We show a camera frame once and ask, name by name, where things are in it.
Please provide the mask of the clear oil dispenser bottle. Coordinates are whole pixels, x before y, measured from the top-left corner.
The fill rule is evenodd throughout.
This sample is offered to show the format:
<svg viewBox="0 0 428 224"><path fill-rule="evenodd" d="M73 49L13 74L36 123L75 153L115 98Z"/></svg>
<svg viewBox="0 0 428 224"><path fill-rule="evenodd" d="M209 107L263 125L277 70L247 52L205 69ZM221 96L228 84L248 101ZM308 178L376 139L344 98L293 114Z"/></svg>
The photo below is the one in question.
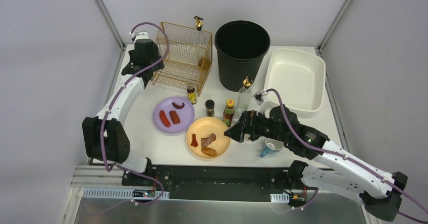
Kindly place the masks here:
<svg viewBox="0 0 428 224"><path fill-rule="evenodd" d="M241 114L244 110L249 107L249 102L252 97L251 87L253 85L252 79L246 76L243 80L243 86L239 89L238 103L236 106L236 113Z"/></svg>

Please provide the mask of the gold wire basket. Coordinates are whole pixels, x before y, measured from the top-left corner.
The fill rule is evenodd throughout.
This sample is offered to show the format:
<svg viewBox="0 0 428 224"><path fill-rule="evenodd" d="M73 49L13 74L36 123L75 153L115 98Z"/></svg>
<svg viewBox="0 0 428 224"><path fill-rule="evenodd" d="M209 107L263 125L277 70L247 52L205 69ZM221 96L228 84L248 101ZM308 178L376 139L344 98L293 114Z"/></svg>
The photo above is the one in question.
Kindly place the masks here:
<svg viewBox="0 0 428 224"><path fill-rule="evenodd" d="M156 44L161 54L164 54L167 49L169 49L169 52L166 58L163 59L164 69L154 73L151 80L152 84L164 84L185 90L187 82L192 82L195 86L196 94L200 95L212 67L213 34L203 30L211 35L211 65L208 70L202 70L194 60L193 38L196 29L169 22L161 22L160 27L167 37L159 31L156 36Z"/></svg>

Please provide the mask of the brown oil dispenser bottle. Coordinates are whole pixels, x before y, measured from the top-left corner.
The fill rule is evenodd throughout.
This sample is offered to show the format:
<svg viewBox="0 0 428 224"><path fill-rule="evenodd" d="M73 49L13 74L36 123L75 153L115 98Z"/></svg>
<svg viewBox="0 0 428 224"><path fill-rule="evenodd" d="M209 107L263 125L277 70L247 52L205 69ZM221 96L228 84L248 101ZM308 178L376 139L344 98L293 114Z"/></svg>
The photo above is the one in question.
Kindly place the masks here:
<svg viewBox="0 0 428 224"><path fill-rule="evenodd" d="M210 33L205 33L202 30L203 19L199 16L194 16L195 29L193 43L194 43L194 60L202 70L208 70L211 65L211 45L210 45Z"/></svg>

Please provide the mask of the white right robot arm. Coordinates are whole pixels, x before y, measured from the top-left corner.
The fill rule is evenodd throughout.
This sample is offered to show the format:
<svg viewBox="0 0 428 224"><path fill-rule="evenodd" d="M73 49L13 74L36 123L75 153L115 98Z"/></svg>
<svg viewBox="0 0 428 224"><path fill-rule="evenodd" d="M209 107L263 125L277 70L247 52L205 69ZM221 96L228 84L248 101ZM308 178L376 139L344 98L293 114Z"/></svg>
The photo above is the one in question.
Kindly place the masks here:
<svg viewBox="0 0 428 224"><path fill-rule="evenodd" d="M284 144L296 156L321 163L331 171L323 171L304 161L294 160L286 172L293 187L314 187L349 198L371 215L393 221L397 216L407 176L401 172L384 172L367 163L356 164L357 158L334 143L326 134L303 125L297 115L280 106L272 108L266 117L255 110L244 111L238 122L224 132L236 142L260 137ZM391 181L399 190L387 184Z"/></svg>

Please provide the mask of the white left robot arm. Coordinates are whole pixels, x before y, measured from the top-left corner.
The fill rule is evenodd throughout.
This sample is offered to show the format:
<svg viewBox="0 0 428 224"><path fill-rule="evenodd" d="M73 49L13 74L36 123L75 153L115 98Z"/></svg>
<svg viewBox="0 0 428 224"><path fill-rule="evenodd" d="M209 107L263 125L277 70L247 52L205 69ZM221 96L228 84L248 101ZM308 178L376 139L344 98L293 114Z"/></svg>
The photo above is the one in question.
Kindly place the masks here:
<svg viewBox="0 0 428 224"><path fill-rule="evenodd" d="M164 66L158 46L142 36L135 39L129 57L129 63L122 69L119 88L96 116L83 120L82 130L88 157L143 173L148 158L131 149L123 124L137 96L154 72Z"/></svg>

